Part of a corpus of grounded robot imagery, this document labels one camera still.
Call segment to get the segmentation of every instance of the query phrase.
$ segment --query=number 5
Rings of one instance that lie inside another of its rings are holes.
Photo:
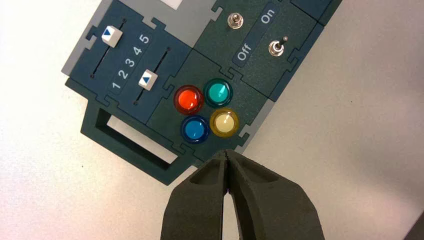
[[[143,34],[140,36],[140,41],[142,41],[144,44],[147,44],[149,42],[149,38],[146,36],[143,36]]]

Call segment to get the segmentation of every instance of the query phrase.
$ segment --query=printed numbers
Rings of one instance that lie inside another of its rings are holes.
[[[149,43],[149,38],[147,36],[144,36],[143,34],[140,36],[140,41],[142,41],[144,44]]]
[[[140,49],[140,48],[137,48],[137,47],[134,47],[134,52],[135,52],[135,55],[139,55],[139,54],[141,54],[143,51]]]
[[[119,86],[118,84],[112,82],[112,88],[121,89],[121,86]]]
[[[123,70],[119,70],[118,75],[120,77],[123,77],[123,79],[127,79],[128,78],[128,73],[125,73]]]
[[[134,67],[134,65],[136,65],[136,63],[133,60],[129,59],[129,58],[127,58],[125,60],[125,64],[129,65],[130,68],[132,68],[132,67]]]

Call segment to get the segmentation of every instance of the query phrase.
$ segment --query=number 1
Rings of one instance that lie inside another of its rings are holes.
[[[114,82],[112,82],[112,88],[121,89],[121,87],[118,84],[114,83]]]

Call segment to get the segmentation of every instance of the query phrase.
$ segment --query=number 4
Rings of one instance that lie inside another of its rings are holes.
[[[134,52],[135,52],[135,55],[139,55],[139,54],[141,54],[143,51],[140,49],[140,48],[136,48],[136,47],[134,47]]]

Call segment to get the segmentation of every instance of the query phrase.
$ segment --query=number 2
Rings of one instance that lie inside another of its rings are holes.
[[[127,79],[128,78],[128,73],[125,73],[123,70],[119,70],[118,75],[120,77],[123,77],[123,79]]]
[[[125,60],[125,63],[126,63],[127,65],[129,65],[129,67],[130,67],[130,68],[134,67],[134,65],[136,64],[133,60],[131,60],[131,59],[129,59],[129,58],[127,58],[127,59]]]

